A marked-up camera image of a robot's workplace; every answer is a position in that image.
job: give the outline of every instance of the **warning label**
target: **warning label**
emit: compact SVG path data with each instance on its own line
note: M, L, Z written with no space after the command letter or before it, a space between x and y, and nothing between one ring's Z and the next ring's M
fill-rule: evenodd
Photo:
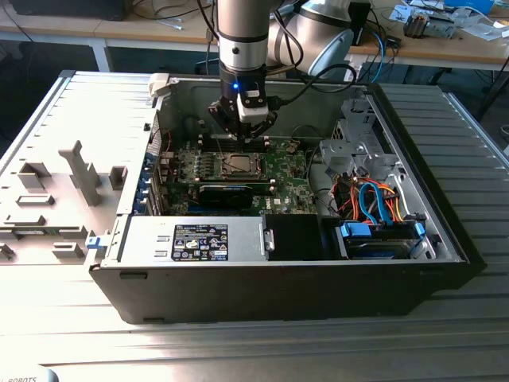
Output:
M228 260L228 226L226 224L176 225L173 235L174 261Z

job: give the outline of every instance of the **wooden desk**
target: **wooden desk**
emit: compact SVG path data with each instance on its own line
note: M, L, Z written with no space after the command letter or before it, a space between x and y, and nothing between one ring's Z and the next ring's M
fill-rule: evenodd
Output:
M158 5L165 0L157 0ZM390 9L398 2L396 0L374 0L375 12L380 23L389 34L402 39L402 47L395 60L398 64L414 64L423 66L437 66L448 68L475 68L485 70L499 70L501 64L509 55L507 39L484 41L462 30L458 30L450 40L426 37L412 39L403 35L403 24L388 21ZM195 8L194 2L186 7L166 10L161 16L181 13ZM125 21L101 21L92 18L60 18L47 16L20 16L10 5L7 10L14 20L26 31L34 41L56 42L61 44L88 45L94 50L99 70L111 71L108 47L168 49L204 51L207 46L205 38L206 27L200 12L183 16L182 30L174 29L157 21L146 20L134 14ZM151 15L148 6L141 6L138 12ZM509 17L509 11L494 9L492 16ZM14 23L5 15L0 7L0 39L27 41ZM365 44L353 46L348 58L358 66L366 60L371 60L378 48L368 37Z

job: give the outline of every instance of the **red wire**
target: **red wire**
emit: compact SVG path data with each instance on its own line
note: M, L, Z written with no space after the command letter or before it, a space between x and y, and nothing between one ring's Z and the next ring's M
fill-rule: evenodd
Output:
M352 202L352 201L351 201L350 199L348 199L348 200L347 200L347 201L345 201L345 202L343 203L343 205L341 205L341 207L339 207L337 210L338 210L338 211L340 211L341 209L344 209L344 208L346 207L346 205L347 205L348 203L351 203L351 202Z

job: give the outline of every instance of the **ribbed metal surface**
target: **ribbed metal surface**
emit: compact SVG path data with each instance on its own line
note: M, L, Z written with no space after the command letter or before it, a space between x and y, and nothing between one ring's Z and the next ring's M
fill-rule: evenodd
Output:
M509 254L509 169L479 127L440 88L383 85L449 201L475 239L497 239ZM420 103L423 95L434 101ZM406 102L400 101L405 96ZM483 251L491 251L483 245Z
M101 76L105 82L119 80L119 75ZM419 88L414 98L415 89L388 93L398 110L426 99L450 111L437 92ZM460 117L450 120L467 124ZM457 144L440 146L443 151L428 143L419 148L430 161L455 158L456 148L463 150L459 156L471 158L470 147L492 159L475 133L471 140L475 144L462 146L452 137ZM453 203L457 194L464 197L457 211L488 268L406 317L128 325L80 265L0 267L2 361L13 357L54 365L60 381L73 382L509 380L509 241L503 230L509 206L472 204L468 197L489 201L492 191L507 192L501 185L507 171L501 167L432 166Z

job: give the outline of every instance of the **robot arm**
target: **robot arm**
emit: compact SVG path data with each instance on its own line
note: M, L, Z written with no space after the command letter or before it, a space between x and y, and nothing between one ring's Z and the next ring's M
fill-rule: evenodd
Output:
M299 70L314 75L327 64L343 60L352 43L348 29L350 0L310 0L297 13L285 15L286 28L301 42ZM220 100L209 112L241 144L270 128L277 114L270 107L265 78L271 65L292 68L284 32L270 13L296 0L218 0ZM299 57L295 44L290 44Z

